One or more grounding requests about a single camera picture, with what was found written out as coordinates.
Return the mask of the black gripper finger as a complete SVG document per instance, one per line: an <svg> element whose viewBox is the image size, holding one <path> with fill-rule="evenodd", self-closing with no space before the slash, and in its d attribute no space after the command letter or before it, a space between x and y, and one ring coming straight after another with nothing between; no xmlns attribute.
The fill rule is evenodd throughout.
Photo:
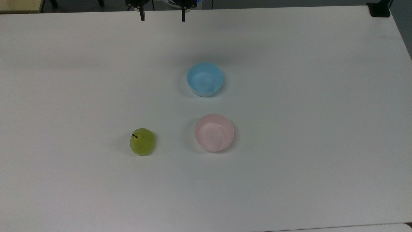
<svg viewBox="0 0 412 232"><path fill-rule="evenodd" d="M197 7L196 0L177 0L176 4L182 9L182 21L186 21L186 12Z"/></svg>
<svg viewBox="0 0 412 232"><path fill-rule="evenodd" d="M137 9L140 14L141 21L145 21L145 10L144 6L149 3L149 0L126 0L126 6L128 7L128 11L133 8Z"/></svg>

